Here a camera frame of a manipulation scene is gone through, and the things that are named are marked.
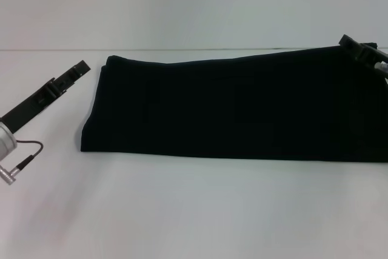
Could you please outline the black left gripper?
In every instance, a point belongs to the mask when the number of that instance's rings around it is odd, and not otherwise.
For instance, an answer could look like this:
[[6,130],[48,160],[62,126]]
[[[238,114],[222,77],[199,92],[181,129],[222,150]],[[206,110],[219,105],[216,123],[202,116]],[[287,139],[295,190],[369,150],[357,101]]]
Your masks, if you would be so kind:
[[90,67],[85,61],[79,62],[58,78],[52,78],[45,83],[35,93],[6,113],[1,118],[1,122],[8,127],[11,133],[16,133],[89,71]]

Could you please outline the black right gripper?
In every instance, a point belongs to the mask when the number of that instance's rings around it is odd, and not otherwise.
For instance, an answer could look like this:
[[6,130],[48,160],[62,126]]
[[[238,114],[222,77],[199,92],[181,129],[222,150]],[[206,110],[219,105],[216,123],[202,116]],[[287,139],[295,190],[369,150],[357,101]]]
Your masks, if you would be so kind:
[[360,44],[343,35],[339,45],[353,58],[374,69],[387,68],[387,54],[366,44]]

